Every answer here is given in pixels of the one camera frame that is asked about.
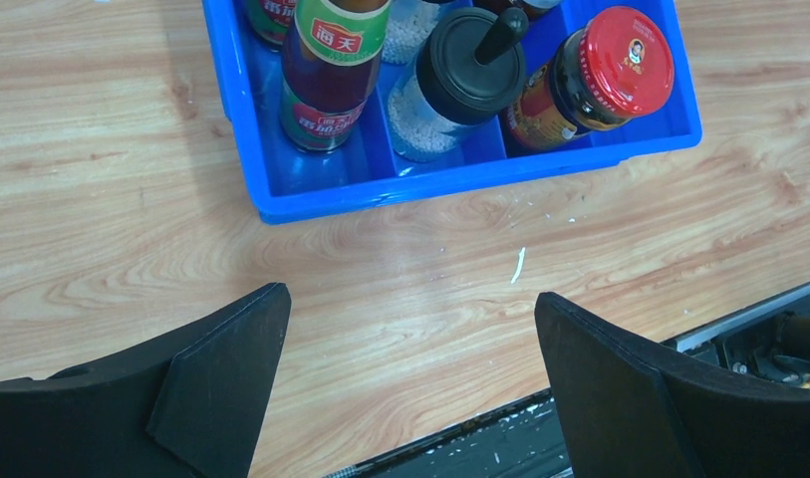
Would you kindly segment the black cap spice shaker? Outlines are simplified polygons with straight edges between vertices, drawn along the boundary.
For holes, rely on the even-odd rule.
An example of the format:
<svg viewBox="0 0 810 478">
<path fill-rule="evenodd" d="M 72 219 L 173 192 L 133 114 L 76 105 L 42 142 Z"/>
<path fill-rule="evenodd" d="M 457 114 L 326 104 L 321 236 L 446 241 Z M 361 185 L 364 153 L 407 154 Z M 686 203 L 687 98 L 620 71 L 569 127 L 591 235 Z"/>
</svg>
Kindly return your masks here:
<svg viewBox="0 0 810 478">
<path fill-rule="evenodd" d="M 457 8 L 422 42 L 387 96 L 393 151 L 432 162 L 457 148 L 521 94 L 527 14 Z"/>
<path fill-rule="evenodd" d="M 393 0 L 382 61 L 407 64 L 452 4 L 452 1 Z"/>
</svg>

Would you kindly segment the sauce bottle yellow cap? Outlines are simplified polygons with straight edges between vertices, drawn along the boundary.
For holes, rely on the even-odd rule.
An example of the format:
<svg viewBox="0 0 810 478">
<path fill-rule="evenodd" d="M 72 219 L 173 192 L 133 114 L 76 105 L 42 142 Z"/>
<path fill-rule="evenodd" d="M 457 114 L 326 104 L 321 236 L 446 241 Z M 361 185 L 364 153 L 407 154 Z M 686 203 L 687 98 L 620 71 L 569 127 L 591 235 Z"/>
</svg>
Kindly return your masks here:
<svg viewBox="0 0 810 478">
<path fill-rule="evenodd" d="M 302 0 L 282 45 L 280 124 L 298 147 L 331 151 L 374 90 L 389 1 Z"/>
<path fill-rule="evenodd" d="M 296 3 L 296 0 L 245 0 L 243 7 L 259 39 L 278 50 L 292 23 Z"/>
</svg>

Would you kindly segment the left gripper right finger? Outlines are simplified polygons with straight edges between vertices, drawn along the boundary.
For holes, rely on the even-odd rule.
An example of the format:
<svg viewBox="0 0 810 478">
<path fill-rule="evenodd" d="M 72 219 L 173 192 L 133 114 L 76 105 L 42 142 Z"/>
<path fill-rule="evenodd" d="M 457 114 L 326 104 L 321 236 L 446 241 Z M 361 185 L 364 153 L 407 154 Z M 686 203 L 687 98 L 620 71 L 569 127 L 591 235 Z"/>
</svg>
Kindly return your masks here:
<svg viewBox="0 0 810 478">
<path fill-rule="evenodd" d="M 810 389 L 739 374 L 563 298 L 535 322 L 578 477 L 810 477 Z"/>
</svg>

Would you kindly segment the red lid sauce jar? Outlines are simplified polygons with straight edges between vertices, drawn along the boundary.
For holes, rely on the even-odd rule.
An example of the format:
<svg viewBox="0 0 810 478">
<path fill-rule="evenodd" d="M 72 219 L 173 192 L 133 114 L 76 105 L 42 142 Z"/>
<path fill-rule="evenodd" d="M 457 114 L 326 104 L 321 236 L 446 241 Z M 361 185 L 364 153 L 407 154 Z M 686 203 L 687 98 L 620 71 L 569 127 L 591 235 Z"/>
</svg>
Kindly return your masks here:
<svg viewBox="0 0 810 478">
<path fill-rule="evenodd" d="M 661 28 L 630 6 L 612 6 L 572 33 L 500 115 L 507 148 L 532 154 L 660 110 L 675 61 Z"/>
</svg>

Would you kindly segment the blue plastic divided bin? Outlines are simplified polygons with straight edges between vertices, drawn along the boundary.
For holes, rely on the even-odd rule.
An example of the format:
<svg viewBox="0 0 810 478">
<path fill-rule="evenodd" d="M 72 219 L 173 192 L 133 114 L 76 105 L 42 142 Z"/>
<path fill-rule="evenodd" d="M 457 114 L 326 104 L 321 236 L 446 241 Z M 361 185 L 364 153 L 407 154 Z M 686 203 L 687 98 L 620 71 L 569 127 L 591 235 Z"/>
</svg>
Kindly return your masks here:
<svg viewBox="0 0 810 478">
<path fill-rule="evenodd" d="M 262 221 L 284 224 L 398 202 L 611 167 L 634 156 L 697 145 L 702 126 L 675 3 L 636 8 L 663 31 L 673 54 L 673 92 L 658 112 L 533 155 L 508 155 L 497 119 L 429 163 L 394 153 L 386 97 L 400 69 L 381 68 L 347 141 L 327 154 L 299 150 L 278 121 L 279 55 L 253 33 L 238 1 L 202 5 L 217 85 L 232 124 L 249 199 Z"/>
</svg>

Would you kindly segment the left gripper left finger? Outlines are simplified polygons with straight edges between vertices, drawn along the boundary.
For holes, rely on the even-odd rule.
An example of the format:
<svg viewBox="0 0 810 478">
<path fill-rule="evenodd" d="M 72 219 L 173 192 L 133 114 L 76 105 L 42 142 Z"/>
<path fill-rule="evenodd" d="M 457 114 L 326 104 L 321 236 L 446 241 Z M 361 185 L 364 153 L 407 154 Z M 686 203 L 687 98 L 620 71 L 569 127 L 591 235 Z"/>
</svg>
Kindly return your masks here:
<svg viewBox="0 0 810 478">
<path fill-rule="evenodd" d="M 285 342 L 271 283 L 44 379 L 0 381 L 0 477 L 244 477 Z"/>
</svg>

